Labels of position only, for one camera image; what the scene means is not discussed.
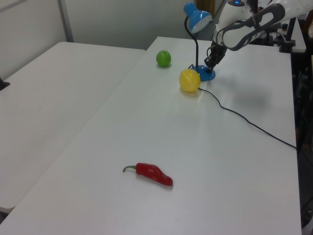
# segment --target green ball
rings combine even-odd
[[[171,54],[166,50],[162,50],[156,55],[156,62],[161,67],[169,66],[171,60],[172,60]]]

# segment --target white wall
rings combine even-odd
[[[190,38],[190,0],[64,0],[76,43],[147,49],[157,36]]]
[[[66,41],[57,0],[27,0],[0,12],[0,77]]]

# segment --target blue desk lamp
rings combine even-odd
[[[196,42],[196,66],[193,66],[192,69],[195,70],[199,75],[201,81],[209,81],[215,77],[215,72],[208,72],[208,67],[205,65],[198,65],[199,57],[199,46],[197,39],[192,35],[202,30],[212,19],[212,15],[206,11],[199,11],[196,6],[189,2],[184,6],[184,12],[187,17],[185,19],[185,29],[190,37]]]

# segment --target lamp arm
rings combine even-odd
[[[187,27],[187,20],[188,20],[188,16],[185,19],[185,29],[187,31],[187,33],[190,35],[190,37],[195,41],[196,43],[196,67],[198,67],[198,57],[199,57],[199,46],[198,46],[198,42],[197,39],[194,37],[194,35],[192,35],[192,33],[189,31],[188,27]]]

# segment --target lamp base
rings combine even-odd
[[[191,69],[195,70],[200,75],[201,82],[209,81],[215,78],[215,71],[207,72],[208,67],[205,65],[193,66]]]

